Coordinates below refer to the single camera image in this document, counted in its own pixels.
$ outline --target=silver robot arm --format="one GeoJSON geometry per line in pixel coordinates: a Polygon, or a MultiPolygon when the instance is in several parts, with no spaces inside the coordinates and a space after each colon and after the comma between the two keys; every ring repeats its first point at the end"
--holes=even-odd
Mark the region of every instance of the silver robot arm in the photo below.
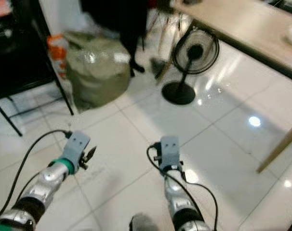
{"type": "Polygon", "coordinates": [[[54,194],[68,175],[77,173],[79,167],[93,156],[95,148],[84,157],[84,149],[90,138],[82,132],[74,132],[68,140],[63,154],[40,172],[35,185],[30,187],[11,210],[0,216],[0,231],[33,231],[41,216],[51,204],[54,194]]]}
{"type": "MultiPolygon", "coordinates": [[[[182,162],[180,161],[178,138],[175,136],[162,137],[157,147],[159,162],[162,173],[168,173],[179,182],[181,177],[182,162]]],[[[168,201],[169,212],[176,231],[210,231],[204,222],[203,216],[193,201],[180,185],[163,174],[165,197],[168,201]]]]}

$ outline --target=person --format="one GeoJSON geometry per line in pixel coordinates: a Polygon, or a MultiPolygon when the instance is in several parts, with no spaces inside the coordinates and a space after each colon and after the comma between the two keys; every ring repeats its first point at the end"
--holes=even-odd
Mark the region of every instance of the person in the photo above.
{"type": "Polygon", "coordinates": [[[131,77],[134,70],[145,72],[135,54],[138,39],[146,31],[147,0],[81,0],[81,6],[98,24],[120,33],[120,41],[131,56],[131,77]]]}

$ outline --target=green bag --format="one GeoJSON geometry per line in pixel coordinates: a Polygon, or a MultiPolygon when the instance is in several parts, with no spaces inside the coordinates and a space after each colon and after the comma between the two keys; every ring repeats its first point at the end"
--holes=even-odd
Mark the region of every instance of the green bag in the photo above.
{"type": "Polygon", "coordinates": [[[118,40],[65,32],[69,42],[66,75],[79,112],[118,98],[130,81],[130,56],[118,40]]]}

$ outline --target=black cable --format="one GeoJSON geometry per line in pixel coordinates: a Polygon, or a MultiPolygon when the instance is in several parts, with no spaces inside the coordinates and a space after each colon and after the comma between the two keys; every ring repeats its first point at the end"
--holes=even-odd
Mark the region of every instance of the black cable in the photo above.
{"type": "Polygon", "coordinates": [[[2,209],[1,209],[1,211],[0,211],[0,215],[3,214],[3,212],[5,211],[5,209],[7,208],[8,204],[9,204],[9,202],[10,202],[10,200],[11,200],[12,194],[13,194],[14,189],[15,189],[15,185],[16,185],[16,183],[17,183],[17,180],[18,180],[19,176],[20,176],[20,173],[21,173],[21,171],[22,171],[22,168],[24,167],[25,161],[27,160],[27,157],[28,157],[29,153],[31,152],[31,150],[34,148],[34,146],[35,146],[35,145],[36,145],[36,144],[37,144],[42,138],[44,138],[45,136],[50,135],[50,134],[52,134],[52,133],[55,133],[55,132],[62,132],[62,133],[64,133],[66,138],[69,138],[69,137],[71,136],[71,134],[72,134],[71,131],[66,131],[66,130],[62,130],[62,129],[52,130],[52,131],[46,132],[45,134],[43,134],[42,136],[40,136],[40,137],[39,137],[39,138],[38,138],[38,139],[37,139],[37,140],[31,145],[31,147],[28,149],[27,153],[25,154],[24,159],[23,159],[23,161],[22,161],[22,163],[21,163],[21,165],[20,165],[20,167],[19,167],[19,169],[18,169],[18,171],[17,171],[17,173],[16,173],[16,175],[15,175],[15,178],[14,178],[13,184],[12,184],[12,186],[11,186],[11,189],[10,189],[9,195],[8,195],[8,197],[7,197],[7,201],[6,201],[6,203],[4,204],[4,206],[2,207],[2,209]]]}
{"type": "MultiPolygon", "coordinates": [[[[157,170],[159,170],[163,175],[168,176],[169,178],[173,179],[175,182],[177,182],[177,183],[179,184],[179,186],[185,191],[185,193],[188,195],[188,197],[189,197],[189,198],[191,199],[191,201],[193,202],[194,207],[196,208],[196,210],[197,210],[197,211],[200,213],[200,215],[202,216],[202,213],[200,212],[200,209],[199,209],[198,205],[196,204],[194,198],[193,198],[192,195],[189,193],[189,191],[188,191],[188,190],[187,190],[187,189],[186,189],[186,188],[185,188],[185,187],[184,187],[184,186],[183,186],[178,180],[176,180],[174,177],[172,177],[172,176],[169,175],[168,173],[162,171],[162,170],[161,170],[161,169],[160,169],[160,168],[154,163],[154,161],[150,158],[149,150],[150,150],[151,148],[156,148],[156,146],[155,146],[155,145],[151,145],[151,146],[149,146],[149,147],[147,148],[147,151],[146,151],[146,152],[147,152],[147,157],[148,157],[150,163],[151,163],[151,164],[152,164],[157,170]]],[[[200,187],[206,189],[206,190],[210,193],[210,195],[212,196],[213,201],[214,201],[214,205],[215,205],[214,231],[216,231],[216,230],[217,230],[217,224],[218,224],[219,209],[218,209],[218,203],[217,203],[217,200],[216,200],[214,194],[213,194],[212,191],[211,191],[209,188],[207,188],[206,186],[204,186],[204,185],[202,185],[202,184],[198,184],[198,183],[191,183],[191,182],[188,182],[188,181],[186,181],[186,179],[185,179],[185,177],[184,177],[184,174],[181,174],[181,175],[182,175],[183,180],[184,180],[187,184],[200,186],[200,187]]]]}
{"type": "Polygon", "coordinates": [[[204,185],[202,185],[202,184],[198,184],[198,183],[190,183],[190,182],[188,182],[188,181],[186,181],[186,180],[185,180],[185,182],[186,182],[187,184],[197,185],[197,186],[200,186],[200,187],[206,189],[206,190],[210,193],[210,195],[212,196],[213,201],[214,201],[214,205],[215,205],[214,231],[216,231],[216,230],[217,230],[217,224],[218,224],[218,216],[219,216],[218,213],[219,213],[219,209],[218,209],[217,200],[216,200],[214,194],[212,193],[212,191],[210,191],[209,188],[207,188],[206,186],[204,186],[204,185]]]}
{"type": "Polygon", "coordinates": [[[151,149],[151,148],[155,148],[155,146],[154,145],[151,145],[151,146],[149,146],[148,148],[147,148],[147,151],[146,151],[146,153],[147,153],[147,157],[148,157],[148,159],[149,159],[149,161],[150,161],[150,163],[161,173],[161,174],[163,174],[164,176],[167,176],[167,177],[169,177],[169,178],[171,178],[172,180],[174,180],[177,184],[179,184],[179,186],[185,191],[185,193],[188,195],[188,197],[190,198],[190,200],[192,201],[192,203],[193,203],[193,205],[194,205],[194,207],[195,207],[195,209],[199,212],[199,214],[201,215],[201,217],[202,217],[202,219],[204,219],[203,218],[203,215],[202,215],[202,213],[201,213],[201,211],[200,211],[200,209],[199,209],[199,207],[198,207],[198,205],[196,204],[196,202],[195,202],[195,200],[194,200],[194,198],[193,198],[193,196],[190,194],[190,192],[182,185],[182,183],[180,183],[176,178],[174,178],[174,177],[172,177],[170,174],[168,174],[167,172],[164,172],[163,170],[161,170],[156,164],[155,164],[155,162],[150,158],[150,154],[149,154],[149,150],[151,149]]]}
{"type": "Polygon", "coordinates": [[[26,183],[26,185],[23,187],[23,189],[21,190],[20,194],[17,196],[16,202],[18,202],[18,200],[21,198],[24,190],[26,189],[26,187],[29,185],[29,183],[31,183],[31,181],[37,176],[39,175],[40,172],[37,172],[35,175],[32,176],[32,178],[30,178],[30,180],[26,183]]]}

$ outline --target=electric fan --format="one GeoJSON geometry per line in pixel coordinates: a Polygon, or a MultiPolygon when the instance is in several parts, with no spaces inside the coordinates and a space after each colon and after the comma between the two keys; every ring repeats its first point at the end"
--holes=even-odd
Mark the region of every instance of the electric fan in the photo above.
{"type": "Polygon", "coordinates": [[[195,98],[192,87],[185,83],[188,74],[199,74],[209,69],[219,55],[219,41],[210,32],[193,29],[186,33],[173,51],[173,62],[183,73],[181,81],[167,83],[163,97],[174,104],[185,105],[195,98]]]}

